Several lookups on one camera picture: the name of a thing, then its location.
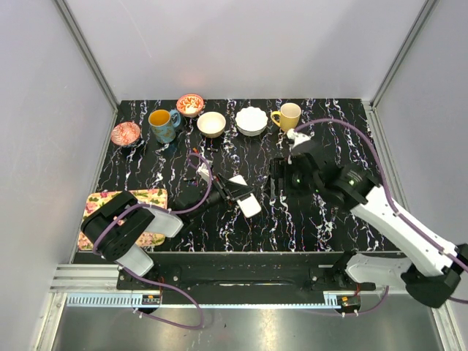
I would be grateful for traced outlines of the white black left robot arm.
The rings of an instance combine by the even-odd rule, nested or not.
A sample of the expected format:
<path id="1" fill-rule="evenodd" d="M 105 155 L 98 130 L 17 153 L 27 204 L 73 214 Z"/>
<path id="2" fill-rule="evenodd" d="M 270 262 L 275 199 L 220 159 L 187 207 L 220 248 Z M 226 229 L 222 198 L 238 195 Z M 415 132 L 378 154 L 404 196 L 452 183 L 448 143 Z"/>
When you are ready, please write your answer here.
<path id="1" fill-rule="evenodd" d="M 158 271 L 154 261 L 137 245 L 144 232 L 176 236 L 197 216 L 220 203 L 235 203 L 246 218 L 261 212 L 253 188 L 242 175 L 227 179 L 217 175 L 207 195 L 195 197 L 195 191 L 178 198 L 172 209 L 144 202 L 135 193 L 122 191 L 89 214 L 81 232 L 92 243 L 93 250 L 108 262 L 117 262 L 133 272 L 133 281 L 143 289 L 154 287 Z"/>

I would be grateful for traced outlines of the white battery cover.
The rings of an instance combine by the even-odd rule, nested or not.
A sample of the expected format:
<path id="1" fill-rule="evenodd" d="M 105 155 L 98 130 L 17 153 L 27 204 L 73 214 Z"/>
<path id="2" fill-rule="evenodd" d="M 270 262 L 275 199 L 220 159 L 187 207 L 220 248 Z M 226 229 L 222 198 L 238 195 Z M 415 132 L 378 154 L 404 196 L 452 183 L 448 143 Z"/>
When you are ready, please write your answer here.
<path id="1" fill-rule="evenodd" d="M 244 180 L 244 177 L 242 175 L 235 175 L 232 178 L 229 179 L 229 182 L 235 183 L 235 184 L 240 184 L 242 186 L 246 186 L 247 183 Z"/>

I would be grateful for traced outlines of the white remote control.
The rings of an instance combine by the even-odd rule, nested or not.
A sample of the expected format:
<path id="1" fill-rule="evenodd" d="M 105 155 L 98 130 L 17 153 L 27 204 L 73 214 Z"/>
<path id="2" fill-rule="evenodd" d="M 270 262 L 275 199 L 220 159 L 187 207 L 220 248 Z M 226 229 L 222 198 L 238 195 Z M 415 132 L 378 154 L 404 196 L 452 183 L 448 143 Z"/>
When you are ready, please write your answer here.
<path id="1" fill-rule="evenodd" d="M 260 204 L 258 203 L 256 197 L 253 194 L 245 197 L 242 200 L 236 200 L 239 208 L 241 209 L 242 214 L 246 218 L 251 218 L 259 214 L 262 210 Z"/>

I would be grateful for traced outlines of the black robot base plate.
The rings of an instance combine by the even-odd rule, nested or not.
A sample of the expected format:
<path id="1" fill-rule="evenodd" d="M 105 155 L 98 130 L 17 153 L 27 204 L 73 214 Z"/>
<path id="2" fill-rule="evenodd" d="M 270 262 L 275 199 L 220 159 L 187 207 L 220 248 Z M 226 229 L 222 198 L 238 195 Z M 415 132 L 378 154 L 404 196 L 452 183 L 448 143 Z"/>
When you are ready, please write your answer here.
<path id="1" fill-rule="evenodd" d="M 344 260 L 350 254 L 345 252 L 309 252 L 309 253 L 221 253 L 221 252 L 155 252 L 150 254 L 156 267 L 163 265 L 208 266 L 209 271 L 214 276 L 223 267 L 231 266 L 233 272 L 231 276 L 244 278 L 251 272 L 260 279 L 265 279 L 269 273 L 274 279 L 283 278 L 287 275 L 288 267 L 299 267 L 299 276 L 305 276 L 314 267 L 328 266 L 331 268 L 331 280 L 343 285 L 347 279 L 344 275 Z"/>

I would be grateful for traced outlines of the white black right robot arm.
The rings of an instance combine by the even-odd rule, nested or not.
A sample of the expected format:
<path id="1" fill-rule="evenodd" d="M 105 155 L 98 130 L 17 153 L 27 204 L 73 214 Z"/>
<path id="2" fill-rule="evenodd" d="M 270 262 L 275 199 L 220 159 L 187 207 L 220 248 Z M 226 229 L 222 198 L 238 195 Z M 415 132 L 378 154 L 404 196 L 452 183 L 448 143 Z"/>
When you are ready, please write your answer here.
<path id="1" fill-rule="evenodd" d="M 312 287 L 348 290 L 358 284 L 406 290 L 416 301 L 439 308 L 451 298 L 467 263 L 467 245 L 455 245 L 415 221 L 385 194 L 385 188 L 357 165 L 314 161 L 311 154 L 270 161 L 272 196 L 319 195 L 377 229 L 403 253 L 403 258 L 346 252 Z"/>

